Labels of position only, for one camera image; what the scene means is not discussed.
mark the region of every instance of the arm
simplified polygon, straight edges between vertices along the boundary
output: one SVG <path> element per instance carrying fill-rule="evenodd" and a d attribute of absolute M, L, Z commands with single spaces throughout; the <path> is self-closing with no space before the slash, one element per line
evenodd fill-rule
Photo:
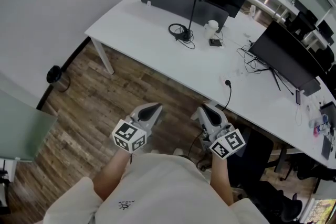
<path fill-rule="evenodd" d="M 125 172 L 131 154 L 119 149 L 110 162 L 94 177 L 93 189 L 105 201 L 115 190 Z"/>
<path fill-rule="evenodd" d="M 227 173 L 226 159 L 220 159 L 216 154 L 212 155 L 212 173 L 210 185 L 228 205 L 233 204 L 233 195 Z"/>

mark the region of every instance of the person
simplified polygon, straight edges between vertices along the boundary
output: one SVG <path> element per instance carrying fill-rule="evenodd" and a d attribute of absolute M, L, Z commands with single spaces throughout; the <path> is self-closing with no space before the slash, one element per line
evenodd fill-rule
<path fill-rule="evenodd" d="M 46 212 L 44 224 L 267 224 L 249 199 L 236 203 L 227 163 L 213 154 L 211 183 L 181 156 L 119 149 L 91 180 L 82 178 Z"/>

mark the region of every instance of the monitor stand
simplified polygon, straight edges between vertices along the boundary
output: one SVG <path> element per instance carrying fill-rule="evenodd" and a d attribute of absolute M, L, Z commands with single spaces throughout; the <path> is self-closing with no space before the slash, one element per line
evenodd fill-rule
<path fill-rule="evenodd" d="M 273 77 L 274 77 L 274 79 L 275 79 L 275 82 L 277 83 L 277 86 L 278 86 L 278 88 L 279 88 L 279 91 L 281 91 L 281 89 L 280 89 L 280 86 L 279 86 L 277 77 L 278 77 L 278 79 L 282 82 L 282 84 L 285 85 L 285 87 L 287 88 L 287 90 L 288 90 L 292 95 L 294 95 L 294 93 L 292 93 L 292 91 L 289 90 L 289 88 L 287 87 L 287 85 L 282 81 L 282 79 L 280 79 L 279 75 L 274 71 L 273 68 L 270 67 L 270 68 L 267 68 L 267 69 L 256 70 L 255 72 L 262 72 L 262 71 L 266 71 L 266 70 L 269 70 L 269 71 L 272 72 L 272 75 L 273 75 Z"/>
<path fill-rule="evenodd" d="M 267 69 L 261 69 L 261 70 L 258 70 L 258 72 L 260 71 L 260 72 L 263 72 L 263 71 L 267 71 L 267 70 L 269 70 L 269 71 L 271 71 L 272 72 L 272 75 L 273 75 L 273 77 L 274 77 L 274 80 L 275 80 L 275 82 L 277 83 L 277 86 L 278 86 L 278 88 L 279 88 L 279 91 L 281 92 L 281 89 L 280 89 L 280 85 L 279 85 L 279 83 L 278 83 L 278 80 L 277 80 L 277 77 L 279 78 L 279 76 L 275 73 L 275 71 L 274 71 L 274 69 L 273 68 L 267 68 Z"/>

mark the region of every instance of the trash can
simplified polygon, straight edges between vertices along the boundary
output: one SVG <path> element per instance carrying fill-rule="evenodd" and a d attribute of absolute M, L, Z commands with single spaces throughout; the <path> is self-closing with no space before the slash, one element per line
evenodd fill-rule
<path fill-rule="evenodd" d="M 59 92 L 65 92 L 70 87 L 70 78 L 62 72 L 59 66 L 53 66 L 47 75 L 47 81 Z"/>

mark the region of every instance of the white cup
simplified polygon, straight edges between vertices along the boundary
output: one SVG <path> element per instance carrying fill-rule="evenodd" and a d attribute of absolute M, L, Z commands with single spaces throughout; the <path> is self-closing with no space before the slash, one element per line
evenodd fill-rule
<path fill-rule="evenodd" d="M 215 20 L 210 20 L 207 24 L 204 26 L 204 37 L 209 40 L 213 38 L 216 31 L 219 29 L 218 22 Z"/>

